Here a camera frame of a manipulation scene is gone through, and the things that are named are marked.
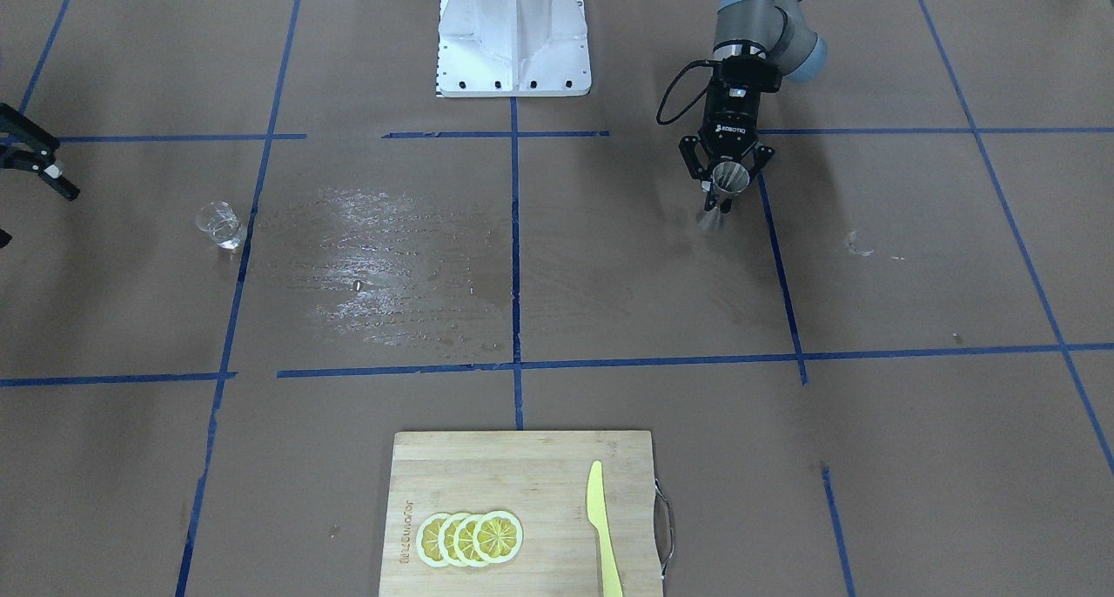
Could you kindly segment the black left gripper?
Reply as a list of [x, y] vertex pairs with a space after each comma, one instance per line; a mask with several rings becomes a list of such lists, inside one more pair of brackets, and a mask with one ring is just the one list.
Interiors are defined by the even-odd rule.
[[724, 84], [709, 85], [696, 138], [680, 140], [681, 160], [688, 176], [698, 182], [704, 193], [703, 211], [711, 212], [716, 207], [716, 196], [713, 195], [711, 172], [698, 158], [697, 145], [707, 157], [709, 166], [720, 162], [741, 165], [740, 192], [747, 190], [775, 156], [773, 146], [758, 144], [761, 100], [761, 92], [729, 89]]

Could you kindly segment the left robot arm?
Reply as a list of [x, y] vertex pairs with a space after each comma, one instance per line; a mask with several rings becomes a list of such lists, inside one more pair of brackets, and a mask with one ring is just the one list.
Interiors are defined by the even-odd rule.
[[808, 82], [825, 65], [828, 46], [808, 25], [802, 1], [720, 0], [712, 57], [686, 63], [661, 98], [664, 111], [684, 75], [707, 67], [709, 81], [693, 101], [675, 117], [655, 117], [670, 125], [704, 102], [700, 128], [681, 137], [680, 151], [688, 176], [700, 182], [707, 213], [727, 215], [775, 156], [758, 131], [762, 95], [779, 92], [784, 80]]

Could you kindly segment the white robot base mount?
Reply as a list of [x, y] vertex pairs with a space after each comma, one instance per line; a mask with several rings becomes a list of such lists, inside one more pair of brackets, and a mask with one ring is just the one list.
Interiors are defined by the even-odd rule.
[[590, 92], [585, 0], [439, 0], [439, 97]]

